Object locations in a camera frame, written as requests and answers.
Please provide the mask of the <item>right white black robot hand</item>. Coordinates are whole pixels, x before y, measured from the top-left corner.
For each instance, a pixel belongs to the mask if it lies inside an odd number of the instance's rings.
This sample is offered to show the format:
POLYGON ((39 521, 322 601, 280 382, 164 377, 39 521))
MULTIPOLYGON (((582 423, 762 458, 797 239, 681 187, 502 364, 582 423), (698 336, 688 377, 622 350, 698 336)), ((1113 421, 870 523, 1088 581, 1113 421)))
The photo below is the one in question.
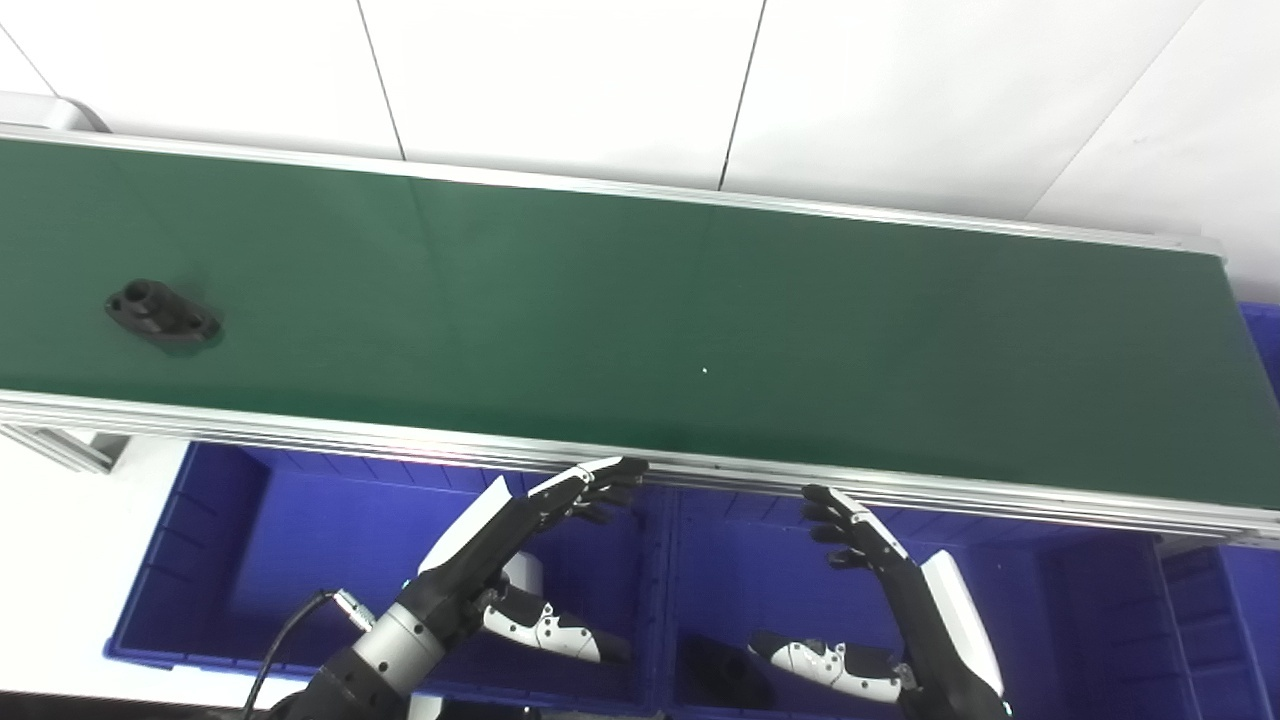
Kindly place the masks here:
POLYGON ((828 565, 870 571, 890 606, 902 653, 758 630, 749 650, 771 666, 841 694, 895 705, 906 719, 1010 719, 1004 674, 972 592, 946 551, 918 562, 864 503, 809 484, 803 516, 829 544, 828 565))

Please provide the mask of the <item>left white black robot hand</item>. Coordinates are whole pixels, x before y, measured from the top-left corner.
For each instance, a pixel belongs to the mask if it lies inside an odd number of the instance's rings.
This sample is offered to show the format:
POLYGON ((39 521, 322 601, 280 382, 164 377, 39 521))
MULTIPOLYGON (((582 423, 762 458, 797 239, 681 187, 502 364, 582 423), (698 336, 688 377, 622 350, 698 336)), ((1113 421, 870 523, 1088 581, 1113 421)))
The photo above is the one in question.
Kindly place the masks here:
POLYGON ((591 664, 626 664, 630 643, 589 626, 504 577, 536 534, 568 518, 607 524, 607 506, 625 507, 649 470, 640 457, 613 456, 571 466, 515 495, 498 478, 445 529, 419 575, 397 596, 413 632, 447 648, 485 629, 506 641, 591 664))

